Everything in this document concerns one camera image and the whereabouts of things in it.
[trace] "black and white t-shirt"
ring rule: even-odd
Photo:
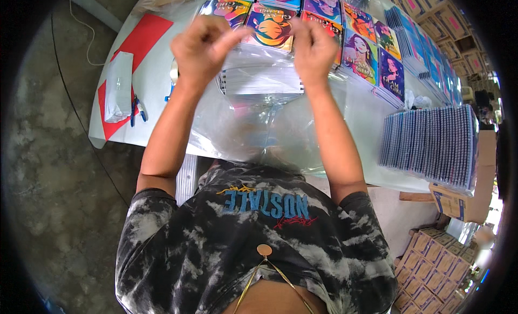
[[[129,208],[117,251],[115,293],[128,313],[220,313],[261,260],[318,296],[329,313],[383,313],[396,297],[388,245],[368,195],[340,205],[279,169],[221,162],[181,207],[148,188]],[[263,265],[253,282],[284,282]]]

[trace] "red signature embroidery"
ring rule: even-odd
[[[283,225],[285,224],[293,224],[293,223],[299,223],[299,224],[302,224],[304,225],[305,227],[308,227],[310,226],[317,218],[319,218],[318,216],[313,218],[313,219],[305,219],[305,218],[302,218],[302,217],[292,217],[290,219],[287,219],[285,218],[284,216],[282,216],[280,219],[277,220],[277,224],[274,226],[274,228],[282,228]]]

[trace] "red folder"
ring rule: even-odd
[[[137,26],[133,31],[126,37],[124,42],[118,48],[110,59],[110,62],[120,52],[133,53],[133,70],[135,72],[140,62],[144,59],[146,54],[156,44],[156,42],[165,34],[165,32],[171,27],[173,22],[163,19],[161,17],[145,14],[142,19],[138,22]],[[100,107],[100,118],[103,122],[104,138],[108,140],[113,133],[121,128],[122,125],[127,123],[130,118],[126,118],[123,121],[117,123],[106,123],[104,121],[104,106],[106,98],[106,80],[97,89],[99,96],[99,107]]]

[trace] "hand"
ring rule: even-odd
[[[223,17],[197,16],[170,44],[178,64],[178,82],[204,90],[221,70],[228,52],[251,32],[244,27],[232,31]]]
[[[305,88],[327,85],[327,74],[338,53],[338,44],[317,22],[292,19],[295,35],[295,69]]]

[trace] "round pendant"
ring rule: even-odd
[[[271,254],[271,247],[267,244],[260,244],[257,246],[257,252],[262,256],[269,256]]]

